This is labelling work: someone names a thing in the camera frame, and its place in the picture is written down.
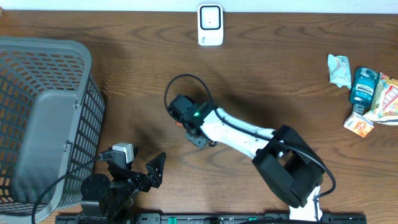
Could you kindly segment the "orange-red snack bar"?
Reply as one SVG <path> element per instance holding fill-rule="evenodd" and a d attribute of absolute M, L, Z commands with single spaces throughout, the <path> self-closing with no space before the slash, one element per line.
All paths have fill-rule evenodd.
<path fill-rule="evenodd" d="M 178 121 L 175 121 L 175 125 L 180 126 L 180 127 L 183 127 L 183 124 L 182 124 L 182 123 L 179 123 Z"/>

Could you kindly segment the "light green wipes pack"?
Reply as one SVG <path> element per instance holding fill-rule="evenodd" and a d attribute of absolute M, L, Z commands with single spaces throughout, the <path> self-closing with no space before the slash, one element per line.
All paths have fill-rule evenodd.
<path fill-rule="evenodd" d="M 330 83 L 351 89 L 351 70 L 348 57 L 329 54 L 327 58 Z"/>

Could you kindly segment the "orange tissue pack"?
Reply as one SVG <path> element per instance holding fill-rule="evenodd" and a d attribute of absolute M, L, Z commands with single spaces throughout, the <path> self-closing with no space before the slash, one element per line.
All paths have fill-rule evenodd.
<path fill-rule="evenodd" d="M 358 136 L 365 138 L 373 130 L 374 124 L 364 116 L 356 112 L 352 112 L 352 114 L 343 123 L 343 127 Z"/>

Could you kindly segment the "teal mouthwash bottle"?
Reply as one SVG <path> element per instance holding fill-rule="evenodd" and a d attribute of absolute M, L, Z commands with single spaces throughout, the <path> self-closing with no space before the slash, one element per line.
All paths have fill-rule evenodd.
<path fill-rule="evenodd" d="M 353 104 L 353 112 L 362 115 L 372 103 L 380 75 L 366 67 L 359 67 L 354 75 L 355 79 L 349 100 Z"/>

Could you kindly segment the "yellow snack bag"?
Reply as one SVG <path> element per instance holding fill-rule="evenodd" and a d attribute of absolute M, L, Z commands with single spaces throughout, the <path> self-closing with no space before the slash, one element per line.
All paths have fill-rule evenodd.
<path fill-rule="evenodd" d="M 397 126 L 397 79 L 380 72 L 370 109 L 364 117 L 372 122 Z"/>

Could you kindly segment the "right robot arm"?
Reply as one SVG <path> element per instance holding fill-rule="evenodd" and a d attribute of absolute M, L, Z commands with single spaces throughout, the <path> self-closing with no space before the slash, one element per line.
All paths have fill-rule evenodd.
<path fill-rule="evenodd" d="M 271 191 L 289 206 L 291 220 L 321 220 L 317 197 L 325 165 L 294 129 L 257 127 L 210 102 L 198 104 L 184 95 L 166 109 L 199 148 L 220 142 L 248 156 Z"/>

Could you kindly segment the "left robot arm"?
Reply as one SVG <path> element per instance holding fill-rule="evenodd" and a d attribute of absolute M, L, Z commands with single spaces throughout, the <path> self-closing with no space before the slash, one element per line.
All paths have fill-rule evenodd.
<path fill-rule="evenodd" d="M 132 196 L 148 192 L 162 184 L 166 153 L 161 152 L 146 164 L 147 173 L 132 171 L 132 161 L 127 154 L 109 148 L 99 155 L 108 164 L 108 172 L 93 174 L 81 184 L 82 217 L 80 223 L 135 223 L 136 218 L 129 212 Z"/>

